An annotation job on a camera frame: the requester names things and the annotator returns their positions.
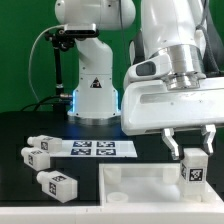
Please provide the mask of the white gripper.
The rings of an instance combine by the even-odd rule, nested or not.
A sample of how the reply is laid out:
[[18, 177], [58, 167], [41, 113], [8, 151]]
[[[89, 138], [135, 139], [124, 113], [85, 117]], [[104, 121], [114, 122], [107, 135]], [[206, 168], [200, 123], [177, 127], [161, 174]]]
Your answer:
[[180, 159], [174, 130], [202, 127], [204, 151], [212, 155], [215, 126], [224, 126], [224, 77], [202, 79], [198, 88], [181, 90], [168, 90], [162, 80], [136, 82], [123, 95], [122, 131], [126, 135], [162, 131], [162, 140], [174, 160]]

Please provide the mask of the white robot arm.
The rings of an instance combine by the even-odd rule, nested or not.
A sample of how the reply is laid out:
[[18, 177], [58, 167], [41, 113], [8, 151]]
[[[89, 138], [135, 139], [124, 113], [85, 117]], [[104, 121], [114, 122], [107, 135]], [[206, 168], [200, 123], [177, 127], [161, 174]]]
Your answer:
[[[87, 123], [120, 116], [127, 135], [159, 133], [174, 159], [183, 158], [173, 135], [201, 130], [204, 150], [213, 152], [217, 127], [224, 126], [224, 45], [213, 25], [209, 0], [57, 0], [60, 35], [79, 50], [79, 77], [68, 117]], [[102, 30], [140, 22], [129, 44], [131, 65], [115, 103], [111, 52]]]

